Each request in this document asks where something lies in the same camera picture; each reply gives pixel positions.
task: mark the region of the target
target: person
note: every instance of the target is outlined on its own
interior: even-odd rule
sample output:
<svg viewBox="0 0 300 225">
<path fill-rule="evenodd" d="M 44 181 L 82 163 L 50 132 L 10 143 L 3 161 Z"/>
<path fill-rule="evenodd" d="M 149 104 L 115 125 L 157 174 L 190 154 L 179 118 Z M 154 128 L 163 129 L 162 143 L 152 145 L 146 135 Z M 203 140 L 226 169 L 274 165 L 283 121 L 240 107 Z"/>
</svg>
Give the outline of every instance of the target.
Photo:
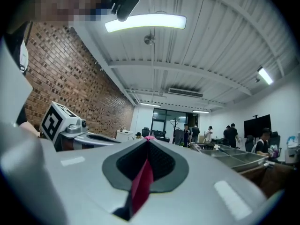
<svg viewBox="0 0 300 225">
<path fill-rule="evenodd" d="M 142 136 L 142 134 L 140 132 L 137 132 L 135 138 L 136 139 L 141 139 L 141 138 L 144 138 L 144 137 Z"/>
<path fill-rule="evenodd" d="M 193 143 L 198 142 L 199 133 L 200 133 L 199 128 L 197 127 L 197 125 L 194 125 L 194 127 L 192 128 L 192 142 Z"/>
<path fill-rule="evenodd" d="M 68 25 L 75 15 L 91 15 L 96 8 L 101 7 L 104 0 L 24 0 L 13 15 L 9 27 L 4 34 L 4 40 L 20 71 L 25 75 L 28 64 L 28 54 L 23 41 L 29 21 L 51 22 L 52 24 Z M 16 123 L 39 136 L 40 133 L 27 121 L 23 106 Z"/>
<path fill-rule="evenodd" d="M 228 132 L 229 132 L 229 130 L 230 130 L 230 126 L 228 125 L 227 127 L 226 127 L 226 129 L 224 130 L 224 132 L 223 132 L 223 136 L 224 136 L 224 145 L 226 145 L 226 146 L 229 146 L 229 143 L 228 143 Z"/>
<path fill-rule="evenodd" d="M 188 143 L 191 142 L 191 131 L 188 129 L 188 124 L 185 123 L 184 124 L 184 131 L 183 131 L 183 147 L 187 148 L 188 147 Z"/>
<path fill-rule="evenodd" d="M 271 131 L 269 128 L 264 128 L 262 130 L 262 135 L 258 140 L 257 144 L 254 146 L 256 154 L 265 155 L 271 157 L 271 154 L 268 152 L 268 140 L 270 139 Z"/>
<path fill-rule="evenodd" d="M 229 142 L 230 147 L 236 147 L 236 140 L 240 140 L 238 136 L 238 131 L 235 129 L 235 124 L 231 124 L 231 128 L 226 132 L 226 136 Z"/>
<path fill-rule="evenodd" d="M 204 133 L 204 143 L 210 143 L 212 136 L 212 126 L 208 127 L 208 130 Z"/>
</svg>

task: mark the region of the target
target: table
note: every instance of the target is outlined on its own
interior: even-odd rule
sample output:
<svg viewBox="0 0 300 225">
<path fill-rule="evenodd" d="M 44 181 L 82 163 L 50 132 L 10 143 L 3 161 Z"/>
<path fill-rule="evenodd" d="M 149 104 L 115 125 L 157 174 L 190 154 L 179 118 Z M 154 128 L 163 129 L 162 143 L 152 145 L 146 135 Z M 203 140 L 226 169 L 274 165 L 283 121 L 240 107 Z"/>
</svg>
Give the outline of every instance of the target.
<svg viewBox="0 0 300 225">
<path fill-rule="evenodd" d="M 298 152 L 298 154 L 295 153 L 294 156 L 290 157 L 288 151 L 289 151 L 288 149 L 285 150 L 285 164 L 293 165 L 293 164 L 298 163 L 300 161 L 299 152 Z"/>
</svg>

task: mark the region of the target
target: light fixture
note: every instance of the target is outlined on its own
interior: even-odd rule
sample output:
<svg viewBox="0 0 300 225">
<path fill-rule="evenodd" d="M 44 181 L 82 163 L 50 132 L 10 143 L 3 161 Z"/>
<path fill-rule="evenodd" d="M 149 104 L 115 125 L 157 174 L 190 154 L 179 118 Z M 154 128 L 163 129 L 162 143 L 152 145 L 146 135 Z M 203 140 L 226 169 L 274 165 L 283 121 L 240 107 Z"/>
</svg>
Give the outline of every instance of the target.
<svg viewBox="0 0 300 225">
<path fill-rule="evenodd" d="M 263 67 L 261 67 L 257 71 L 258 71 L 258 74 L 260 76 L 262 76 L 262 78 L 267 82 L 268 85 L 270 85 L 271 83 L 273 83 L 273 80 L 270 78 L 269 74 L 266 72 L 266 70 L 264 70 Z"/>
<path fill-rule="evenodd" d="M 193 113 L 210 113 L 210 112 L 207 112 L 207 111 L 198 111 L 198 110 L 193 110 Z"/>
<path fill-rule="evenodd" d="M 113 20 L 105 23 L 108 32 L 137 27 L 170 27 L 184 29 L 187 18 L 171 14 L 142 14 L 130 16 L 126 21 Z"/>
<path fill-rule="evenodd" d="M 160 107 L 160 105 L 155 105 L 155 104 L 148 104 L 148 103 L 140 103 L 141 105 L 148 105 L 148 106 L 153 106 L 153 107 Z"/>
</svg>

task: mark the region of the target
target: television screen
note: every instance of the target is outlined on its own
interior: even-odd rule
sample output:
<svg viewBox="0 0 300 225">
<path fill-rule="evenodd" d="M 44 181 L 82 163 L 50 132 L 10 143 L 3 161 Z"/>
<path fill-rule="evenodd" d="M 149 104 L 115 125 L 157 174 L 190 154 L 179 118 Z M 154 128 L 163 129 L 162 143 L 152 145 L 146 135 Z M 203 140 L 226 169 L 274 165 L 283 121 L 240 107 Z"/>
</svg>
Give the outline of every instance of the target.
<svg viewBox="0 0 300 225">
<path fill-rule="evenodd" d="M 244 121 L 244 137 L 248 135 L 255 136 L 255 119 Z"/>
<path fill-rule="evenodd" d="M 255 121 L 256 137 L 260 137 L 264 128 L 272 129 L 270 115 L 258 117 Z"/>
<path fill-rule="evenodd" d="M 260 137 L 264 128 L 272 129 L 270 115 L 244 121 L 244 137 L 246 138 L 248 135 Z"/>
</svg>

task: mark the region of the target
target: brick wall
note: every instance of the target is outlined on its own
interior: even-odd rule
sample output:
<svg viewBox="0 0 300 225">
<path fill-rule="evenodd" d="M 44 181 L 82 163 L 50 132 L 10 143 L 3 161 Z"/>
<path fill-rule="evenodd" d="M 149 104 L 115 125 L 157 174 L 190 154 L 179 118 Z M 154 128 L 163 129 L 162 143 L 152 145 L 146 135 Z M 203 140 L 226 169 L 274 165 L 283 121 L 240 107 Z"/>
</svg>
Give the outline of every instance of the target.
<svg viewBox="0 0 300 225">
<path fill-rule="evenodd" d="M 117 129 L 130 128 L 132 104 L 101 71 L 74 31 L 33 23 L 27 49 L 26 78 L 33 91 L 25 110 L 31 124 L 40 125 L 55 101 L 86 119 L 91 132 L 115 137 Z"/>
</svg>

